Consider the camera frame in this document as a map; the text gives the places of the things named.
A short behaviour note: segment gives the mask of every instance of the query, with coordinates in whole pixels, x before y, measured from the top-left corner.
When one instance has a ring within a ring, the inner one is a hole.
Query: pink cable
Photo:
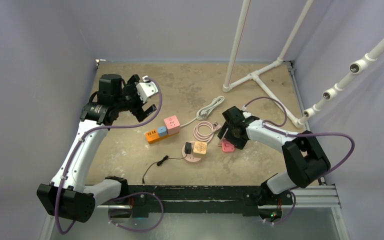
[[[202,134],[202,133],[200,133],[199,128],[203,127],[203,126],[208,127],[211,130],[211,133],[210,134]],[[198,141],[209,143],[211,141],[211,139],[213,139],[215,132],[216,132],[216,129],[211,124],[211,122],[209,122],[209,121],[201,121],[193,129],[193,136]]]

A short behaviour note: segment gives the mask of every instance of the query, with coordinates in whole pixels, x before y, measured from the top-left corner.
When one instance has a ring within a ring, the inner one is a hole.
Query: black cable
[[[182,159],[185,159],[187,156],[187,154],[182,157],[182,158],[174,158],[174,157],[170,157],[168,155],[165,155],[165,157],[163,157],[160,161],[156,161],[156,162],[153,162],[151,165],[149,165],[148,169],[146,169],[145,173],[143,174],[142,176],[142,184],[145,185],[145,175],[147,174],[148,170],[154,165],[156,164],[158,167],[160,167],[161,165],[163,165],[163,163],[166,161],[166,160],[169,160],[169,159],[175,159],[175,160],[182,160]]]

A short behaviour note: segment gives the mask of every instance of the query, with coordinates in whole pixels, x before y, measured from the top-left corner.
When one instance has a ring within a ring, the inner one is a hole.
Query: pink power outlet cube
[[[164,123],[167,127],[168,135],[173,135],[180,132],[180,123],[176,115],[164,118]]]

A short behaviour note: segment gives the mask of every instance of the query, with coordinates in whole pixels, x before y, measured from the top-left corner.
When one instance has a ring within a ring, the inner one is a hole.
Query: gray floor
[[[264,64],[236,64],[232,82],[246,74],[260,69]],[[210,122],[224,123],[222,112],[237,106],[241,108],[249,100],[266,96],[253,81],[246,82],[228,93],[222,91],[227,64],[131,64],[103,63],[99,66],[93,91],[98,90],[98,80],[102,74],[116,73],[128,80],[131,75],[149,75],[158,81],[163,92],[163,105],[157,118],[146,126],[135,129],[113,129],[103,140],[90,168],[87,184],[101,182],[106,176],[126,178],[131,185],[142,184],[142,175],[147,167],[163,156],[181,156],[185,142],[195,140],[192,134],[195,121],[182,128],[179,134],[149,145],[144,133],[163,126],[163,119],[176,115],[180,124],[193,119],[198,109],[208,105],[217,96],[225,96],[225,101],[207,119]],[[264,83],[296,116],[300,108],[293,88],[291,76],[285,65],[281,65],[260,76]],[[158,105],[158,97],[150,104]],[[274,122],[283,121],[282,111],[269,100],[252,103],[248,110],[261,119]],[[122,112],[114,125],[137,124],[136,118]],[[289,131],[296,129],[288,120],[283,127]],[[249,141],[243,150],[224,153],[218,147],[218,138],[208,146],[208,153],[202,162],[189,164],[184,160],[169,160],[162,167],[153,166],[146,175],[150,185],[260,185],[275,173],[285,170],[282,154],[258,142]]]

